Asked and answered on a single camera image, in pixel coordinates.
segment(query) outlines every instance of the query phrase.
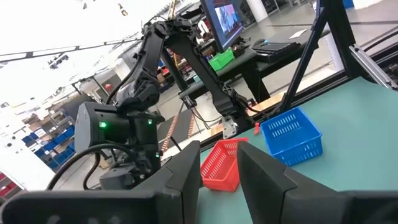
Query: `white wall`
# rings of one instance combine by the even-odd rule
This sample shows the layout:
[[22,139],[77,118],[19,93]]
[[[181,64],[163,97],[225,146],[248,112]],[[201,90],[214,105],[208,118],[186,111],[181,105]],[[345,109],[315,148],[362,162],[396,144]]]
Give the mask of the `white wall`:
[[379,3],[382,0],[353,0],[355,9],[363,9],[373,4]]

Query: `teal table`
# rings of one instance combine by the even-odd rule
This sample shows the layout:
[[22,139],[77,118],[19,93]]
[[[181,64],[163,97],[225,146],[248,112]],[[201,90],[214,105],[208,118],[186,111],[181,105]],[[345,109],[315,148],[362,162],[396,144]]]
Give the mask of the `teal table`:
[[[398,190],[397,92],[357,78],[300,107],[323,134],[323,154],[296,171],[339,191]],[[261,133],[241,137],[267,152]],[[197,223],[252,223],[241,186],[234,193],[201,188]]]

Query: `keyboard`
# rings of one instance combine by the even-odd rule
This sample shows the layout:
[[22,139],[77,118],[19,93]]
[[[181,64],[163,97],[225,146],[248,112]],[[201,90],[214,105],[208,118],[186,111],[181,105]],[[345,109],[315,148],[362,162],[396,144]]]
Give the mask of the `keyboard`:
[[254,51],[257,52],[257,59],[266,62],[274,63],[283,57],[295,53],[301,44],[296,42],[290,43],[260,43],[252,47]]

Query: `table leg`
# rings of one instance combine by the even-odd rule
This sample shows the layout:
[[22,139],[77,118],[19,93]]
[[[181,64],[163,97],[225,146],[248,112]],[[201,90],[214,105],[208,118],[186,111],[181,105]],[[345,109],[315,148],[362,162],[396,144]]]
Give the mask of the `table leg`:
[[257,69],[257,63],[255,60],[253,60],[251,63],[248,63],[246,69],[242,73],[242,77],[257,103],[263,102],[264,100],[270,98],[268,90],[262,82],[261,74]]

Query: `green box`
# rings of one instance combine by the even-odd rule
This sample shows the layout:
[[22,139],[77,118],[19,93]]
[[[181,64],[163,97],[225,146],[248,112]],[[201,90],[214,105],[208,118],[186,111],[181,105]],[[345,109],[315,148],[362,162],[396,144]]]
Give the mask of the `green box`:
[[234,60],[234,53],[232,52],[232,49],[229,48],[227,51],[221,54],[217,54],[214,56],[210,61],[211,67],[215,70],[218,71],[222,68],[225,67],[228,63],[230,63],[232,60]]

